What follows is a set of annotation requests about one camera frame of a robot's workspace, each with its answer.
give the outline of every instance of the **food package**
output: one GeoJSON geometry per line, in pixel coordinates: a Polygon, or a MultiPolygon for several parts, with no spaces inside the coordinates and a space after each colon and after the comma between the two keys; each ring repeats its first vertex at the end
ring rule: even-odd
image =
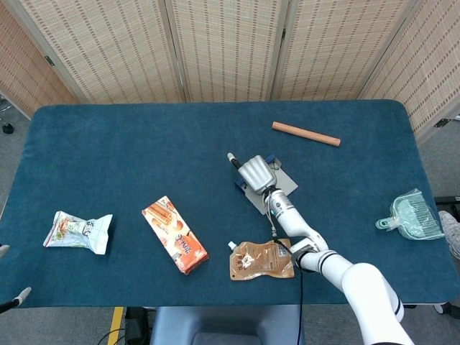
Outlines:
{"type": "Polygon", "coordinates": [[[182,273],[188,275],[208,259],[208,253],[167,196],[142,210],[142,214],[182,273]]]}
{"type": "MultiPolygon", "coordinates": [[[[289,239],[280,241],[286,248],[290,248],[289,239]]],[[[230,279],[232,280],[249,280],[260,275],[270,275],[275,278],[294,277],[290,254],[283,246],[273,241],[264,244],[242,242],[232,250],[233,253],[230,255],[230,279]]]]}
{"type": "Polygon", "coordinates": [[[95,254],[105,254],[111,220],[111,214],[85,221],[66,212],[58,211],[43,246],[80,247],[90,249],[95,254]]]}

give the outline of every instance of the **wooden stick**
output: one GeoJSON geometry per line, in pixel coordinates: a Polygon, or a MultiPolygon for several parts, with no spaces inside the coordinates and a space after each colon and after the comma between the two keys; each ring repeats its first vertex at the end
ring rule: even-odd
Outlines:
{"type": "Polygon", "coordinates": [[[289,126],[288,124],[281,124],[280,122],[273,121],[272,128],[280,132],[297,135],[298,137],[315,140],[317,142],[323,142],[324,144],[329,144],[332,146],[340,145],[339,138],[334,138],[324,134],[310,132],[305,129],[289,126]]]}

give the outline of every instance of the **blue tablecloth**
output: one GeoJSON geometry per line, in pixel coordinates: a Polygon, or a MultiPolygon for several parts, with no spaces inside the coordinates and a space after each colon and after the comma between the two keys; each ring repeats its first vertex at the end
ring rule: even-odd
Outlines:
{"type": "MultiPolygon", "coordinates": [[[[404,303],[460,291],[444,239],[379,231],[392,200],[413,188],[434,208],[408,115],[395,101],[47,106],[30,125],[0,223],[0,300],[32,286],[26,307],[246,305],[299,302],[299,280],[229,278],[229,241],[266,242],[270,225],[235,187],[242,162],[275,154],[299,185],[290,199],[330,248],[376,265],[404,303]],[[280,121],[341,138],[332,147],[271,130],[280,121]],[[185,276],[141,210],[167,195],[210,259],[185,276]],[[56,211],[114,215],[106,255],[44,248],[56,211]]],[[[344,303],[319,274],[306,303],[344,303]]]]}

